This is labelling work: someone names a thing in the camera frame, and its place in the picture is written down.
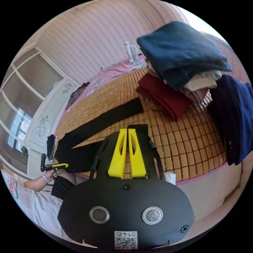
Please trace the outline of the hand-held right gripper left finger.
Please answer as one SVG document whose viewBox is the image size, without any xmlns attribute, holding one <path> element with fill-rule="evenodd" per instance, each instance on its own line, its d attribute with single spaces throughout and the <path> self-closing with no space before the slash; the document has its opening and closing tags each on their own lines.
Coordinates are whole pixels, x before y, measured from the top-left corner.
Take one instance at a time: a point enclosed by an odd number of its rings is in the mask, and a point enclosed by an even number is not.
<svg viewBox="0 0 253 253">
<path fill-rule="evenodd" d="M 127 153 L 127 129 L 121 129 L 117 138 L 112 160 L 108 169 L 108 175 L 123 179 Z"/>
</svg>

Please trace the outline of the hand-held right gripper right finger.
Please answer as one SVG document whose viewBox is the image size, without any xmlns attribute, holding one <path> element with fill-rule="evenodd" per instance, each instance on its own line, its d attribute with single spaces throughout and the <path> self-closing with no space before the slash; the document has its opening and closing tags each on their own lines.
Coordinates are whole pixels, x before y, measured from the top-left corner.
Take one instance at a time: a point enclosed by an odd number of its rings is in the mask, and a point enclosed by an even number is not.
<svg viewBox="0 0 253 253">
<path fill-rule="evenodd" d="M 128 129 L 128 144 L 129 144 L 129 162 L 130 162 L 130 178 L 145 178 L 146 168 L 142 157 L 137 132 L 135 129 Z"/>
</svg>

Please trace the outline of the person's left hand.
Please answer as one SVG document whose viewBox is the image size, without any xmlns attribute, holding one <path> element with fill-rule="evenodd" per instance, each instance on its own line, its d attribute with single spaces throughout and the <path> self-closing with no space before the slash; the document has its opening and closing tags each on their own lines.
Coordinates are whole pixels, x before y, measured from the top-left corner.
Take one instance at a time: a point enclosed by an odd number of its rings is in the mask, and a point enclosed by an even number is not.
<svg viewBox="0 0 253 253">
<path fill-rule="evenodd" d="M 51 170 L 48 170 L 44 173 L 43 178 L 44 178 L 46 183 L 49 183 L 56 176 L 57 176 L 57 172 L 55 170 L 51 169 Z"/>
</svg>

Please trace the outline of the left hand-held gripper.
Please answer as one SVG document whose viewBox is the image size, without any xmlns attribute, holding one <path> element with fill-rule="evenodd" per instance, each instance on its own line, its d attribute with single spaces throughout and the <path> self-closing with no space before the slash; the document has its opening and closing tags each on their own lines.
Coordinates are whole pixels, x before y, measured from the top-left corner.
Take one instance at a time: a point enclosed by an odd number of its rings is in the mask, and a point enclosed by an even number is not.
<svg viewBox="0 0 253 253">
<path fill-rule="evenodd" d="M 46 179 L 54 179 L 55 177 L 57 177 L 56 169 L 66 169 L 68 167 L 69 167 L 69 164 L 67 164 L 67 163 L 53 164 L 52 168 L 45 172 L 45 177 L 46 177 Z"/>
</svg>

